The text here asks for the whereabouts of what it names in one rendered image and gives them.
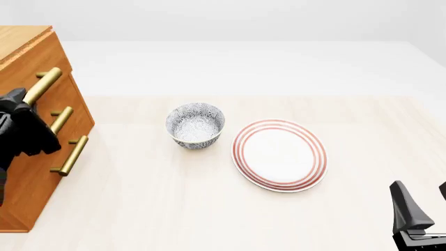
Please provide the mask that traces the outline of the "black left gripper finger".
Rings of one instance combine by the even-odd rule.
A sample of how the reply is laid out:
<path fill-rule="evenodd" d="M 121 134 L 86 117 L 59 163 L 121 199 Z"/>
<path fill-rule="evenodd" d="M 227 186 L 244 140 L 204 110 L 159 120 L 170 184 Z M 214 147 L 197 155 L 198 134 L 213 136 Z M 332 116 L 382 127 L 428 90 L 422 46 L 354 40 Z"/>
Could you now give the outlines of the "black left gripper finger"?
<path fill-rule="evenodd" d="M 20 149 L 28 156 L 37 155 L 41 151 L 45 154 L 52 154 L 61 150 L 56 134 L 39 117 L 32 106 L 26 103 L 16 106 L 15 125 L 20 132 Z"/>
<path fill-rule="evenodd" d="M 26 89 L 16 88 L 9 91 L 6 95 L 0 96 L 0 105 L 16 105 L 20 104 L 26 95 Z"/>

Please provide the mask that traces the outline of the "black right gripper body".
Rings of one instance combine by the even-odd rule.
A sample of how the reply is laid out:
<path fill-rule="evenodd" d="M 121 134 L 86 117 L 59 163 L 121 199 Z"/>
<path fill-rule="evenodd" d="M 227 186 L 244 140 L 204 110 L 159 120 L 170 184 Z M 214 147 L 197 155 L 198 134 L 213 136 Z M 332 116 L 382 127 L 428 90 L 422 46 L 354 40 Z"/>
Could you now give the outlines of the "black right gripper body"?
<path fill-rule="evenodd" d="M 393 229 L 398 251 L 446 251 L 446 234 L 427 234 L 423 229 Z"/>

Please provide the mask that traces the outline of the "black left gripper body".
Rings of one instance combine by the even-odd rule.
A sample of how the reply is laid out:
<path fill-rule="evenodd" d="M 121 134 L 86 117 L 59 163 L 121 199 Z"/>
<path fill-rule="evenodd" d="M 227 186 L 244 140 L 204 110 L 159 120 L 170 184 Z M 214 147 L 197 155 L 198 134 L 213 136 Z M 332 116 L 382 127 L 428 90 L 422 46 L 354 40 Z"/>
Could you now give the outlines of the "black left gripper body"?
<path fill-rule="evenodd" d="M 0 168 L 8 169 L 16 156 L 19 156 L 19 128 L 12 120 L 11 111 L 0 105 Z"/>

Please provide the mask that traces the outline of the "wide wooden drawer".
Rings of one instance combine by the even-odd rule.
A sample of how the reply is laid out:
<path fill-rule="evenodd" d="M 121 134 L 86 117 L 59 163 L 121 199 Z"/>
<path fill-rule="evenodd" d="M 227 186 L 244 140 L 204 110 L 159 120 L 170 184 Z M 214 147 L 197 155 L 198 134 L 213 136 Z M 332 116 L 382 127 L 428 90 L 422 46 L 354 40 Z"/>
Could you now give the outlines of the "wide wooden drawer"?
<path fill-rule="evenodd" d="M 37 73 L 60 68 L 62 76 L 52 85 L 56 87 L 72 70 L 56 33 L 50 33 L 25 49 L 21 55 L 0 65 L 0 96 L 12 89 L 29 89 L 37 81 Z"/>

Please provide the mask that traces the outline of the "narrow wooden drawer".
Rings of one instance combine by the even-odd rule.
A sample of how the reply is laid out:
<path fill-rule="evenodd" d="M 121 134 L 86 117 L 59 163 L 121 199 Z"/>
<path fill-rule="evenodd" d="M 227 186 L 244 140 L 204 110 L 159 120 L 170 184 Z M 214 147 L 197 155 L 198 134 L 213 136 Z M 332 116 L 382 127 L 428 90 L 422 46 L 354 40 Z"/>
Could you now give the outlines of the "narrow wooden drawer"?
<path fill-rule="evenodd" d="M 67 107 L 71 107 L 73 113 L 57 134 L 61 150 L 35 156 L 20 154 L 12 161 L 7 173 L 3 205 L 0 206 L 0 233 L 23 233 L 33 228 L 65 176 L 59 170 L 66 163 L 72 167 L 75 157 L 86 145 L 94 120 L 82 97 L 40 103 L 39 114 L 47 123 L 52 123 L 56 119 L 51 113 Z"/>
<path fill-rule="evenodd" d="M 64 110 L 67 106 L 73 108 L 71 117 L 57 134 L 61 150 L 52 154 L 16 156 L 7 171 L 7 181 L 4 190 L 4 204 L 12 204 L 21 196 L 29 196 L 31 192 L 44 192 L 45 188 L 55 188 L 60 181 L 60 175 L 51 174 L 50 169 L 61 167 L 74 145 L 68 142 L 88 135 L 95 125 L 88 107 L 71 76 L 66 77 L 56 87 L 49 90 L 37 102 L 38 114 L 47 125 L 55 120 L 53 111 Z"/>

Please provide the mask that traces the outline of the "wooden cabinet with drawers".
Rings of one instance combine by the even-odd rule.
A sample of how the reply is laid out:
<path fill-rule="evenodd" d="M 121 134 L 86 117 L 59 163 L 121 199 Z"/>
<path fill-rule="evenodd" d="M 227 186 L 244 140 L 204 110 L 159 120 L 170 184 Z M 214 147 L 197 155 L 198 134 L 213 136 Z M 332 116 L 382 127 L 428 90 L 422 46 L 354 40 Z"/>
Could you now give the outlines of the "wooden cabinet with drawers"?
<path fill-rule="evenodd" d="M 0 65 L 23 54 L 27 47 L 41 41 L 50 33 L 55 33 L 51 26 L 0 26 Z M 68 76 L 73 78 L 72 71 L 66 75 Z"/>

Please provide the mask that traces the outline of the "white plate with red rings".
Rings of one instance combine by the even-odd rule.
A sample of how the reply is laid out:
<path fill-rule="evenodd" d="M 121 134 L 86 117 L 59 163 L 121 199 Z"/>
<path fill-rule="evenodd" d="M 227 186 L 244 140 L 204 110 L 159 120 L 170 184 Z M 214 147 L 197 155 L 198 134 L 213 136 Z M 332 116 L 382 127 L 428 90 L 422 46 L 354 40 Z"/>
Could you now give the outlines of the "white plate with red rings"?
<path fill-rule="evenodd" d="M 318 185 L 328 171 L 320 139 L 293 121 L 262 119 L 241 129 L 231 157 L 248 181 L 273 192 L 302 192 Z"/>

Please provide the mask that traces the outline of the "blue-white patterned bowl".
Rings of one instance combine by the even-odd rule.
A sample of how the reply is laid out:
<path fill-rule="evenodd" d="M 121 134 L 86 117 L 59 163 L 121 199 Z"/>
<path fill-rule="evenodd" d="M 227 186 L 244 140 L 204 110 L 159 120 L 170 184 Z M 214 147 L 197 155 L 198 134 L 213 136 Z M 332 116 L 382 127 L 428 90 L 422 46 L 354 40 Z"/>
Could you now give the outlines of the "blue-white patterned bowl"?
<path fill-rule="evenodd" d="M 170 112 L 165 127 L 171 138 L 189 150 L 214 144 L 225 125 L 225 117 L 216 106 L 204 102 L 181 105 Z"/>

